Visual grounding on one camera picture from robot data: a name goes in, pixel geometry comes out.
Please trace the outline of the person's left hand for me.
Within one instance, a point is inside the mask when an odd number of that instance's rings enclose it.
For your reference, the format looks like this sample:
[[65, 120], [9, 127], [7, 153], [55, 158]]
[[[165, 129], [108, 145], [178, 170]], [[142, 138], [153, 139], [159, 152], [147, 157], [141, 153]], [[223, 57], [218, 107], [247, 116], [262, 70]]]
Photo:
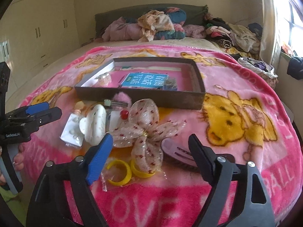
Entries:
[[[14, 169], [16, 171], [21, 171], [23, 168], [24, 168], [24, 146], [23, 144], [20, 144], [18, 146], [18, 150], [19, 152], [14, 156], [13, 158], [13, 166], [14, 166]], [[6, 179], [5, 177], [3, 176], [2, 172], [0, 172], [0, 181], [1, 181], [1, 186], [5, 186], [6, 185]]]

